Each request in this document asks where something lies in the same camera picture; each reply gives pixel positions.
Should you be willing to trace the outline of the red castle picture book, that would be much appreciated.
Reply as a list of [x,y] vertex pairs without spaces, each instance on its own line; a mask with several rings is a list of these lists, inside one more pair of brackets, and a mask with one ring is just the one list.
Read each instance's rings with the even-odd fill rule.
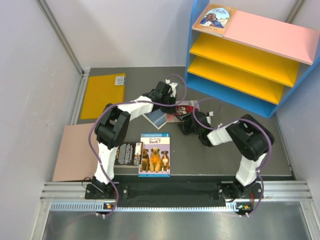
[[182,103],[178,104],[180,115],[166,113],[166,123],[180,123],[183,115],[193,111],[196,102],[196,100],[184,100]]

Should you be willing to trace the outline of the dark blue hardcover book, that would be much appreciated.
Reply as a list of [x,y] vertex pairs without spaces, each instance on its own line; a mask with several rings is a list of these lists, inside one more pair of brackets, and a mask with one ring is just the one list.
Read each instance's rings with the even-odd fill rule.
[[157,129],[160,130],[166,123],[166,114],[160,109],[143,114],[143,116]]

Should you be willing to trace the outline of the orange Othello book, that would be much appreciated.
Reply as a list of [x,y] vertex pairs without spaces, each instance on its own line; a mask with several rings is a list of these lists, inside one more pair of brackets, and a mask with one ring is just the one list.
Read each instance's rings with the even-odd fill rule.
[[209,3],[192,26],[192,30],[222,38],[237,12],[235,7]]

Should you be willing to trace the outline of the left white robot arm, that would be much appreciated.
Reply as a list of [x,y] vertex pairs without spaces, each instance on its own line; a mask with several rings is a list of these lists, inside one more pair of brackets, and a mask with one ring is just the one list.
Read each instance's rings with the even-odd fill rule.
[[102,198],[113,194],[115,157],[126,138],[130,121],[157,109],[171,114],[176,106],[177,86],[169,79],[160,81],[154,89],[135,100],[109,103],[98,117],[89,132],[88,142],[98,161],[92,185]]

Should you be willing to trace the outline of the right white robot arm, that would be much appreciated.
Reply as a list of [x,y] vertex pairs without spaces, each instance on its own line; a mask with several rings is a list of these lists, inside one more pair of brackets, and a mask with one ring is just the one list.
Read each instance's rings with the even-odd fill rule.
[[212,112],[195,111],[178,115],[181,121],[179,129],[184,135],[195,134],[206,147],[214,147],[233,142],[241,153],[239,169],[235,180],[229,186],[231,192],[225,195],[228,199],[245,198],[252,191],[257,181],[257,172],[267,155],[275,138],[250,114],[243,115],[226,125],[211,128]]

